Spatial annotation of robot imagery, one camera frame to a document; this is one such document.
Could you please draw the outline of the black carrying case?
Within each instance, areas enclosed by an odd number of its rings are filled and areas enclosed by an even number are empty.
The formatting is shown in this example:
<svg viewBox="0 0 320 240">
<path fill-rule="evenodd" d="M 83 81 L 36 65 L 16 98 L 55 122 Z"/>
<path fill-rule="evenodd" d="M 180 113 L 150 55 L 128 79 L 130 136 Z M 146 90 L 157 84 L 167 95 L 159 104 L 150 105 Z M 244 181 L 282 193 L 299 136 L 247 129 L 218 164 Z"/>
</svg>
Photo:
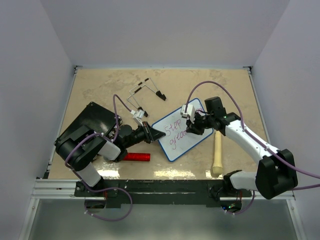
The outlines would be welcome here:
<svg viewBox="0 0 320 240">
<path fill-rule="evenodd" d="M 114 112 L 103 106 L 93 101 L 90 102 L 56 139 L 54 143 L 56 149 L 63 139 L 84 125 L 95 132 L 104 133 L 105 136 L 110 137 L 116 130 L 116 116 Z"/>
</svg>

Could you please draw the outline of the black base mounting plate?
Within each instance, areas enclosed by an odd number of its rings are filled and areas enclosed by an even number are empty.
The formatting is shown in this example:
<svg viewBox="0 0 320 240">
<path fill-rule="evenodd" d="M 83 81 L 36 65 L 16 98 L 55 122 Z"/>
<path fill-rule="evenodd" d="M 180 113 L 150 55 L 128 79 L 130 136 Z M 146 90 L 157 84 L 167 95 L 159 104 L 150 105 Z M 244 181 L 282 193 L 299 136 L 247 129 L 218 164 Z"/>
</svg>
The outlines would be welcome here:
<svg viewBox="0 0 320 240">
<path fill-rule="evenodd" d="M 234 200 L 236 197 L 250 198 L 249 190 L 222 190 L 221 179 L 207 180 L 133 180 L 105 179 L 98 189 L 88 190 L 78 181 L 74 196 L 97 202 L 102 200 L 106 208 L 120 208 L 129 205 L 204 205 L 219 207 L 223 198 Z"/>
</svg>

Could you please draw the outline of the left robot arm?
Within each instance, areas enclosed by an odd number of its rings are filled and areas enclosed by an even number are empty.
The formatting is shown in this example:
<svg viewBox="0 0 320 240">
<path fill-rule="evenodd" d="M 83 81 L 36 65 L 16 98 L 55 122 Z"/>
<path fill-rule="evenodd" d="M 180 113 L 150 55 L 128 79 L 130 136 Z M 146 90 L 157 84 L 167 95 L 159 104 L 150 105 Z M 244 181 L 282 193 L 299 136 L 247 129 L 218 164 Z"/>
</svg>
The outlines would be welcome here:
<svg viewBox="0 0 320 240">
<path fill-rule="evenodd" d="M 128 148 L 141 142 L 151 144 L 165 136 L 165 132 L 151 127 L 146 121 L 137 129 L 128 124 L 120 126 L 111 140 L 83 125 L 71 134 L 57 138 L 54 145 L 65 166 L 86 184 L 86 191 L 92 196 L 99 196 L 104 184 L 103 177 L 92 163 L 94 157 L 100 155 L 108 161 L 119 162 L 128 154 Z"/>
</svg>

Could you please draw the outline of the red glitter microphone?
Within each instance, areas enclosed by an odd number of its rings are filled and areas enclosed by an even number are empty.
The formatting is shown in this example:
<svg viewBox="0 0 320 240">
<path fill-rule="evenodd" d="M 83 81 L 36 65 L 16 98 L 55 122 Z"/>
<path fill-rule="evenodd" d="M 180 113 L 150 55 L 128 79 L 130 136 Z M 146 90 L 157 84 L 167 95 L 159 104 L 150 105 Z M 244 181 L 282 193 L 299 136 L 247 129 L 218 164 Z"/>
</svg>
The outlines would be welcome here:
<svg viewBox="0 0 320 240">
<path fill-rule="evenodd" d="M 131 162 L 149 162 L 151 160 L 151 154 L 129 152 L 123 160 Z"/>
</svg>

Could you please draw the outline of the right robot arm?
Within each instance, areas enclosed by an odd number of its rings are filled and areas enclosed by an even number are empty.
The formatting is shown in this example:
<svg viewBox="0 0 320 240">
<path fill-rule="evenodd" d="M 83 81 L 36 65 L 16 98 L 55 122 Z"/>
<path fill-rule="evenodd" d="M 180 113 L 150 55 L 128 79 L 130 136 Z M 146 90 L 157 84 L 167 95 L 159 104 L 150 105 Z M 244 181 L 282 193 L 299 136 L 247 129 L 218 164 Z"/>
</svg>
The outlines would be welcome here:
<svg viewBox="0 0 320 240">
<path fill-rule="evenodd" d="M 206 129 L 214 129 L 238 144 L 257 164 L 255 172 L 235 170 L 223 177 L 222 190 L 230 197 L 240 190 L 258 191 L 270 200 L 298 185 L 294 156 L 288 150 L 279 150 L 251 131 L 241 117 L 227 113 L 219 97 L 205 100 L 206 111 L 196 110 L 188 103 L 181 109 L 186 119 L 186 131 L 202 135 Z"/>
</svg>

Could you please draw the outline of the blue framed whiteboard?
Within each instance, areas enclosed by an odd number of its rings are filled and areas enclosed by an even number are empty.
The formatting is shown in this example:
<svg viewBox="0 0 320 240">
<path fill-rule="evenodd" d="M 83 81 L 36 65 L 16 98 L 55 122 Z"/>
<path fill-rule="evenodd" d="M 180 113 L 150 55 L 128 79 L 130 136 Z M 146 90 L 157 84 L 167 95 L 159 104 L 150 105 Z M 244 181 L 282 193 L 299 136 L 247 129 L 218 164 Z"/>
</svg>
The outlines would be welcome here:
<svg viewBox="0 0 320 240">
<path fill-rule="evenodd" d="M 186 121 L 181 117 L 181 108 L 177 108 L 151 125 L 165 133 L 158 142 L 169 162 L 174 162 L 214 133 L 212 128 L 206 129 L 202 135 L 187 133 Z"/>
</svg>

